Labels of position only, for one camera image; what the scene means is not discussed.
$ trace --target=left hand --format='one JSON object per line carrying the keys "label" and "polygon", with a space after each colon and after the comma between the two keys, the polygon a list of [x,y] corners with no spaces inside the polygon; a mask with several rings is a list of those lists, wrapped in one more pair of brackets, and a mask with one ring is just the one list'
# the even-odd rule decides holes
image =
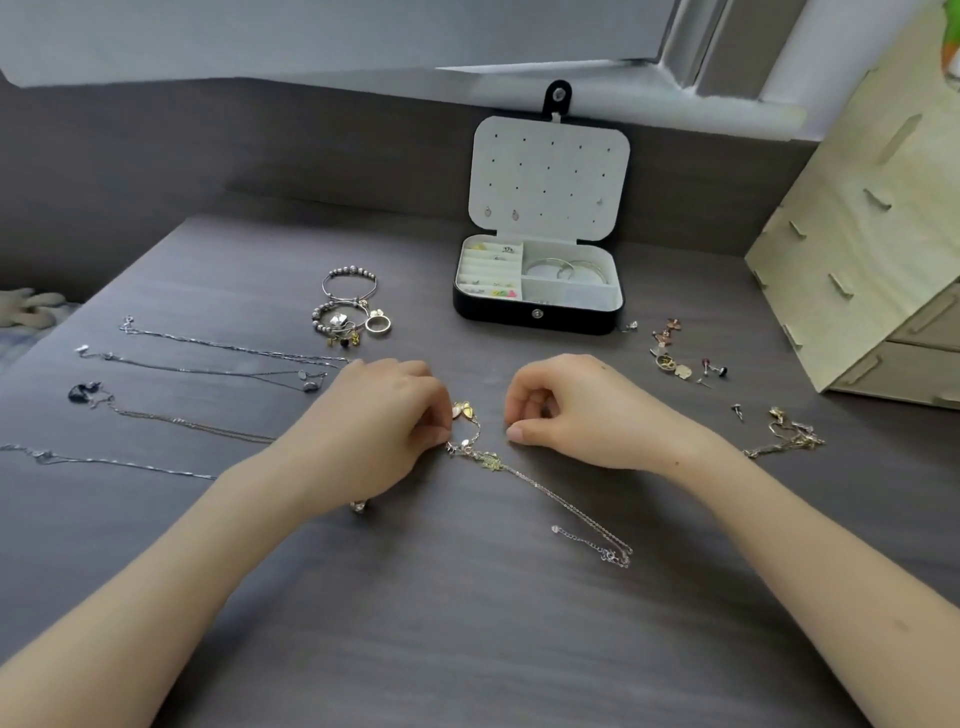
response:
{"label": "left hand", "polygon": [[379,496],[447,441],[450,395],[422,361],[356,360],[255,456],[300,489],[310,518]]}

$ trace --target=silver necklace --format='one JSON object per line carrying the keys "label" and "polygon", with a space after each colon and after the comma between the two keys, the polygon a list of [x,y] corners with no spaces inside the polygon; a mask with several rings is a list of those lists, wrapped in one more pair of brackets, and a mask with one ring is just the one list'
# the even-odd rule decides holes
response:
{"label": "silver necklace", "polygon": [[258,356],[270,356],[273,359],[284,359],[285,361],[296,361],[299,364],[315,364],[318,367],[333,367],[339,369],[336,364],[330,364],[331,361],[349,362],[349,359],[342,356],[316,356],[313,354],[298,354],[284,352],[262,352],[259,349],[248,349],[247,347],[238,347],[233,344],[219,344],[215,341],[205,341],[204,339],[194,339],[189,336],[177,336],[172,333],[161,333],[159,331],[148,331],[144,328],[137,328],[133,325],[133,316],[127,316],[120,330],[126,334],[138,336],[155,336],[160,339],[170,339],[171,341],[181,341],[185,344],[200,344],[214,349],[226,349],[231,352],[255,353]]}
{"label": "silver necklace", "polygon": [[[187,375],[215,375],[215,376],[243,376],[247,379],[256,379],[257,381],[265,381],[267,384],[275,384],[278,387],[286,387],[287,389],[296,389],[303,392],[317,392],[321,383],[323,383],[324,378],[326,377],[326,372],[317,372],[310,373],[304,369],[288,369],[279,372],[220,372],[213,369],[188,369],[185,367],[166,367],[161,364],[147,364],[142,361],[135,361],[134,359],[128,359],[125,356],[118,356],[113,352],[91,352],[90,347],[87,344],[84,344],[81,347],[78,347],[74,350],[81,359],[103,359],[104,361],[116,361],[121,364],[131,364],[134,367],[143,367],[144,369],[159,369],[162,372],[180,372]],[[273,381],[272,379],[264,378],[266,376],[280,376],[280,375],[297,375],[300,381],[303,384],[299,387],[292,384],[286,384],[282,381]],[[319,379],[320,383],[312,381],[312,379]]]}
{"label": "silver necklace", "polygon": [[476,425],[477,431],[469,440],[463,440],[459,445],[454,445],[453,443],[446,444],[446,452],[450,456],[460,456],[467,457],[470,460],[473,460],[479,463],[482,467],[486,468],[489,471],[506,471],[507,473],[518,477],[520,480],[529,483],[534,488],[539,490],[545,496],[550,497],[555,502],[560,503],[566,510],[596,531],[600,536],[604,538],[607,543],[609,543],[613,548],[607,548],[606,546],[599,546],[593,541],[576,536],[568,531],[563,530],[558,525],[551,526],[550,530],[554,533],[565,536],[571,541],[576,541],[580,544],[589,546],[594,551],[600,554],[600,559],[606,561],[609,564],[614,564],[615,566],[620,567],[621,569],[627,569],[630,566],[630,557],[633,555],[634,550],[630,548],[625,542],[618,539],[610,531],[604,528],[600,523],[592,519],[586,513],[581,511],[574,505],[566,502],[563,498],[558,496],[553,491],[545,488],[540,485],[536,480],[531,477],[527,477],[518,470],[511,468],[509,465],[505,464],[500,457],[495,452],[483,452],[478,451],[474,448],[477,440],[480,439],[480,421],[476,419],[473,413],[473,407],[470,406],[469,402],[455,402],[453,405],[453,419],[456,420],[458,417],[463,416],[467,420],[470,420],[474,425]]}
{"label": "silver necklace", "polygon": [[23,452],[29,457],[34,458],[38,465],[58,465],[59,463],[97,463],[99,465],[118,465],[121,468],[136,468],[141,471],[151,471],[153,473],[167,473],[168,475],[183,475],[185,477],[198,477],[201,480],[216,480],[216,475],[202,475],[200,473],[188,473],[187,471],[168,471],[165,468],[155,468],[153,465],[139,465],[138,463],[126,463],[123,460],[107,460],[101,457],[67,457],[66,455],[57,455],[49,449],[33,449],[23,445],[7,443],[0,445],[0,452]]}
{"label": "silver necklace", "polygon": [[116,397],[104,389],[103,383],[99,381],[93,381],[89,384],[78,384],[70,390],[67,397],[72,402],[89,404],[90,409],[96,409],[101,404],[105,404],[123,417],[133,417],[137,420],[156,420],[169,423],[170,425],[180,425],[181,427],[189,427],[190,429],[196,429],[200,432],[208,432],[211,435],[220,435],[221,437],[243,440],[244,442],[255,443],[257,445],[270,445],[276,439],[275,437],[268,437],[266,435],[253,435],[249,432],[240,432],[235,429],[194,423],[182,417],[168,417],[167,415],[157,415],[153,412],[138,412],[133,409],[125,409],[116,403]]}

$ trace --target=white wall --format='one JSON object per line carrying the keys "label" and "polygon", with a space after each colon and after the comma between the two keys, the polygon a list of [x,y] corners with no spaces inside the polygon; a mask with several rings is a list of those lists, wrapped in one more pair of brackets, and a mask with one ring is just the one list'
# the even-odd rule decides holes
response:
{"label": "white wall", "polygon": [[932,1],[808,0],[760,98],[804,107],[798,137],[823,139],[864,74]]}

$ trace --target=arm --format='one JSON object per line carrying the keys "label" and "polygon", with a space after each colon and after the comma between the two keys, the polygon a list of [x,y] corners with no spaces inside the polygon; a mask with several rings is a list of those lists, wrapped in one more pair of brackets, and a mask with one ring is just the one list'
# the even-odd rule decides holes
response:
{"label": "arm", "polygon": [[308,519],[387,490],[449,429],[449,396],[422,362],[349,365],[286,434],[0,667],[0,725],[150,725],[244,576]]}
{"label": "arm", "polygon": [[514,442],[669,478],[704,503],[877,728],[960,725],[960,610],[713,432],[591,356],[521,369]]}

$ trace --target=charm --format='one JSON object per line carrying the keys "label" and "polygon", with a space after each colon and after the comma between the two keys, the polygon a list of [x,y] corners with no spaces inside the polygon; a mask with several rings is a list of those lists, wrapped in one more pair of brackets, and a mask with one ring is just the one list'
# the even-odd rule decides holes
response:
{"label": "charm", "polygon": [[668,353],[660,354],[656,361],[657,366],[663,369],[665,372],[673,372],[677,368],[677,362],[675,362],[673,357]]}
{"label": "charm", "polygon": [[503,470],[503,462],[495,452],[480,452],[475,457],[476,461],[489,471]]}

